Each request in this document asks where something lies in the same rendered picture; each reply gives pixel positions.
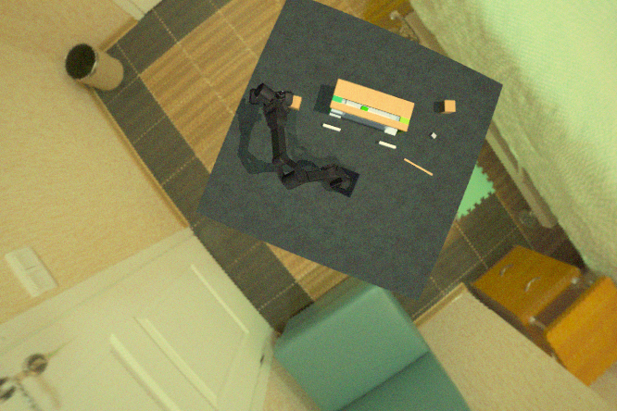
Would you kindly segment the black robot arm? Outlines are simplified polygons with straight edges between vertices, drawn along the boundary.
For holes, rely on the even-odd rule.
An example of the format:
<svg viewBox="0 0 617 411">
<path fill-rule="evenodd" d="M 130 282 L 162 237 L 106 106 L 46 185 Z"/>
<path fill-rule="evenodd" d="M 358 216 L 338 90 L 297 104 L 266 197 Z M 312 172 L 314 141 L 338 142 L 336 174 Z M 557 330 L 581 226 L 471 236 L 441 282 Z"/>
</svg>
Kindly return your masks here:
<svg viewBox="0 0 617 411">
<path fill-rule="evenodd" d="M 275 166 L 277 176 L 287 190 L 294 189 L 307 182 L 325 181 L 329 188 L 338 187 L 339 189 L 350 191 L 353 177 L 349 177 L 336 164 L 330 164 L 320 170 L 305 171 L 295 161 L 291 160 L 286 153 L 286 143 L 284 127 L 287 122 L 287 114 L 291 110 L 286 102 L 278 95 L 275 95 L 269 86 L 261 83 L 254 91 L 254 95 L 264 103 L 262 109 L 266 118 L 267 125 L 271 129 L 272 144 L 272 164 Z M 283 173 L 283 165 L 293 169 L 287 174 Z"/>
</svg>

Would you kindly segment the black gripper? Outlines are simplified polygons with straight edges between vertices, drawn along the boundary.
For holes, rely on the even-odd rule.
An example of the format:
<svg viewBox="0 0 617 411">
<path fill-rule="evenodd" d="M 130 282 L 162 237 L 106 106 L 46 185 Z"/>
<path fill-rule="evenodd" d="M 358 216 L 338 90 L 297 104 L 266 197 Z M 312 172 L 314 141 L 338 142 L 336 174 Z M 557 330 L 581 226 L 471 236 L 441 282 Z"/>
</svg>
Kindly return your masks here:
<svg viewBox="0 0 617 411">
<path fill-rule="evenodd" d="M 256 89 L 251 89 L 250 90 L 250 95 L 249 95 L 249 102 L 251 105 L 259 105 L 260 101 L 259 99 L 257 99 L 257 97 L 254 95 L 254 91 Z M 287 104 L 287 106 L 291 106 L 293 103 L 293 93 L 292 92 L 287 92 L 287 91 L 280 91 L 280 92 L 275 92 L 275 95 L 280 96 Z"/>
</svg>

